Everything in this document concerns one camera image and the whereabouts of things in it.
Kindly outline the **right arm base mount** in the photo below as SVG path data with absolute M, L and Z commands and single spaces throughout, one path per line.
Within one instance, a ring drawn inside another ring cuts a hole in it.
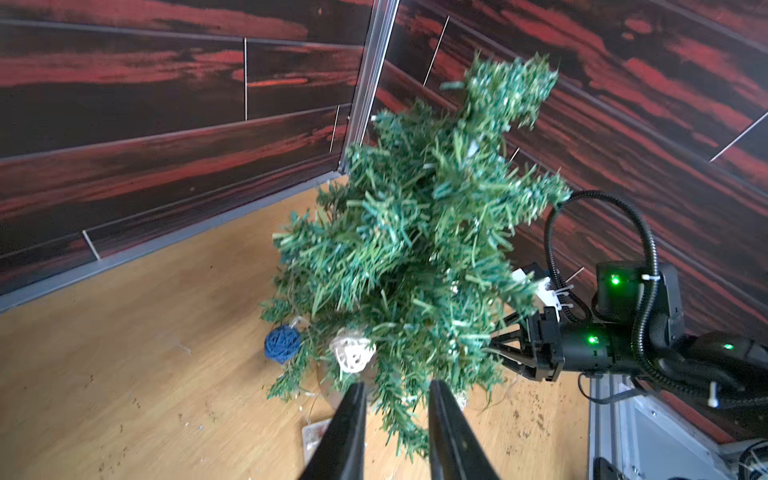
M 717 443 L 626 376 L 590 381 L 590 479 L 765 479 L 763 438 Z

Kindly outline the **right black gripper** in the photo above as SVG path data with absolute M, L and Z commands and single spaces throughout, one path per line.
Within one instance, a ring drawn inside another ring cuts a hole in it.
M 596 267 L 597 290 L 592 297 L 592 319 L 564 322 L 555 333 L 555 343 L 544 351 L 555 355 L 555 365 L 564 371 L 590 374 L 640 375 L 631 350 L 634 322 L 644 285 L 639 261 L 608 261 Z M 684 309 L 677 268 L 659 265 L 660 281 L 652 303 L 645 334 L 646 354 L 656 363 L 670 357 L 685 339 Z M 541 354 L 541 313 L 505 316 L 491 335 L 488 353 L 502 365 L 531 381 L 546 379 Z

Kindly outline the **decorated christmas tree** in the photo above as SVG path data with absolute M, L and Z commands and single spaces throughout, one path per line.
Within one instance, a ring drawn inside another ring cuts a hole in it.
M 570 195 L 555 174 L 512 167 L 505 135 L 534 125 L 557 78 L 542 56 L 479 59 L 455 83 L 458 111 L 419 101 L 378 113 L 375 142 L 350 151 L 347 182 L 321 190 L 313 212 L 273 237 L 280 264 L 262 317 L 304 325 L 271 397 L 296 397 L 313 366 L 325 366 L 338 391 L 358 382 L 332 343 L 359 334 L 375 351 L 384 430 L 422 456 L 416 412 L 432 381 L 457 394 L 501 382 L 491 334 L 507 309 L 531 312 L 535 291 L 507 259 L 515 230 Z

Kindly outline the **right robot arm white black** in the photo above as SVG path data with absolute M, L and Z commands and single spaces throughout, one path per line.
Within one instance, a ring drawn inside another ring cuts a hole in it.
M 646 357 L 660 377 L 644 370 L 631 350 L 645 291 L 641 267 L 639 262 L 598 264 L 592 321 L 565 321 L 563 309 L 546 306 L 526 327 L 493 338 L 492 353 L 506 368 L 535 381 L 553 382 L 563 372 L 591 378 L 628 375 L 766 436 L 766 346 L 727 332 L 686 334 L 678 275 L 669 264 L 660 267 L 644 334 Z

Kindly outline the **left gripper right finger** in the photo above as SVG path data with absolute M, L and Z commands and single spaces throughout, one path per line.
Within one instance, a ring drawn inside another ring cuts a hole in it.
M 430 383 L 428 429 L 432 479 L 499 479 L 442 380 Z

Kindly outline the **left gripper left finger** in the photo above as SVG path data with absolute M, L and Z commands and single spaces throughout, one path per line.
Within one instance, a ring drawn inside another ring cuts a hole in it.
M 360 480 L 364 477 L 367 393 L 350 386 L 300 480 Z

